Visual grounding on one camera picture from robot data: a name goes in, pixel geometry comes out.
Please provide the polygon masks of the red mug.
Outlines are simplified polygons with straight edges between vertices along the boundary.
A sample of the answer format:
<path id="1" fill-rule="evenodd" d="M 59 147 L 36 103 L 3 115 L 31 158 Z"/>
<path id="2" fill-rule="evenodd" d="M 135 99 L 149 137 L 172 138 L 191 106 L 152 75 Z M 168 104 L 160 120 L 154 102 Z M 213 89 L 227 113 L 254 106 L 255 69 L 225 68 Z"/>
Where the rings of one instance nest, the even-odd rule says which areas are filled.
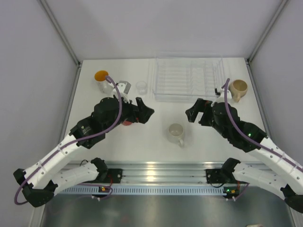
<path id="1" fill-rule="evenodd" d="M 122 125 L 124 125 L 124 126 L 129 126 L 129 125 L 131 125 L 132 124 L 132 122 L 129 122 L 129 121 L 124 121 L 123 123 L 122 123 Z"/>

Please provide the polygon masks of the white speckled mug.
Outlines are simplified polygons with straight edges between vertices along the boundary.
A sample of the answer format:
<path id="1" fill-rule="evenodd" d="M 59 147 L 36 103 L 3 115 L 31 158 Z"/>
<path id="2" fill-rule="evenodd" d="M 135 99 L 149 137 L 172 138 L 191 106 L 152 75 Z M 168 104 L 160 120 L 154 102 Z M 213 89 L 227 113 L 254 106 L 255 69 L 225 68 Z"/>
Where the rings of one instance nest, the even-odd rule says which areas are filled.
<path id="1" fill-rule="evenodd" d="M 181 124 L 171 124 L 168 127 L 167 137 L 170 142 L 178 144 L 180 147 L 184 147 L 185 131 Z"/>

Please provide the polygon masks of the floral mug orange inside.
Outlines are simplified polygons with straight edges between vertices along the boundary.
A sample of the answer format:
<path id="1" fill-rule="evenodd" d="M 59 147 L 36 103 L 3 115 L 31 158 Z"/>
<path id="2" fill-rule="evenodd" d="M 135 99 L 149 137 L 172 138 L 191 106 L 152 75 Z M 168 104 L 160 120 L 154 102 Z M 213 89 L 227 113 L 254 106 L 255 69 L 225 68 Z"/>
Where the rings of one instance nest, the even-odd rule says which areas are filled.
<path id="1" fill-rule="evenodd" d="M 106 76 L 108 76 L 108 72 L 105 70 L 100 70 L 95 73 L 95 81 L 98 84 L 99 89 L 106 95 L 111 96 L 112 91 L 114 89 L 111 82 L 107 81 Z"/>

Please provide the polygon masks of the beige ceramic mug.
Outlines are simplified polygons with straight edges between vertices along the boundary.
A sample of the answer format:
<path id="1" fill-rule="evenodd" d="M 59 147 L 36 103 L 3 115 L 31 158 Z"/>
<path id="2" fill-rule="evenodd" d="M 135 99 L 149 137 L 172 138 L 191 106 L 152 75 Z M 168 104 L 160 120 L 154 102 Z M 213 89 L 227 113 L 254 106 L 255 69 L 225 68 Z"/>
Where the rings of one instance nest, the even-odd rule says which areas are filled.
<path id="1" fill-rule="evenodd" d="M 232 94 L 232 99 L 234 102 L 238 103 L 240 99 L 246 95 L 248 91 L 248 85 L 245 81 L 237 79 L 229 85 L 229 90 Z"/>

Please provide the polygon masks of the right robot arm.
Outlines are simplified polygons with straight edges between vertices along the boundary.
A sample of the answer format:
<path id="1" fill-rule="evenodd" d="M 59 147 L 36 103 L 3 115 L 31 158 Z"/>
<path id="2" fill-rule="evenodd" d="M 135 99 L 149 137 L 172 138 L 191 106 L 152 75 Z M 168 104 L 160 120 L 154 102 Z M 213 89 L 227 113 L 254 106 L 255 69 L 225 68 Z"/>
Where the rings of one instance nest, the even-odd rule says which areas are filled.
<path id="1" fill-rule="evenodd" d="M 222 179 L 226 182 L 240 181 L 256 185 L 281 198 L 290 208 L 303 211 L 303 166 L 280 150 L 272 139 L 253 123 L 242 121 L 236 108 L 227 101 L 212 102 L 197 99 L 185 111 L 189 122 L 199 120 L 201 126 L 214 128 L 234 147 L 255 157 L 273 174 L 254 169 L 242 162 L 229 158 L 221 168 Z"/>

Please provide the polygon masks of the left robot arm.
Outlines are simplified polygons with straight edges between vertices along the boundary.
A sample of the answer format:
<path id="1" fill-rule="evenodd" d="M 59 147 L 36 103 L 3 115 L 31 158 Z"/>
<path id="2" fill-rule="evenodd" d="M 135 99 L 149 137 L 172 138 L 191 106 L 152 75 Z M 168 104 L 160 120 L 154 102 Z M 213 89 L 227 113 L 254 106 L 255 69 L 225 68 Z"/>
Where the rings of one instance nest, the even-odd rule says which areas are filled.
<path id="1" fill-rule="evenodd" d="M 82 183 L 101 183 L 107 179 L 108 167 L 104 160 L 94 158 L 88 163 L 63 171 L 62 169 L 79 153 L 90 149 L 105 139 L 106 133 L 123 122 L 148 122 L 154 109 L 136 98 L 136 104 L 123 98 L 106 97 L 94 106 L 90 116 L 80 120 L 64 139 L 44 158 L 26 169 L 17 169 L 13 175 L 19 184 L 14 203 L 21 205 L 18 194 L 33 207 L 48 203 L 59 192 Z"/>

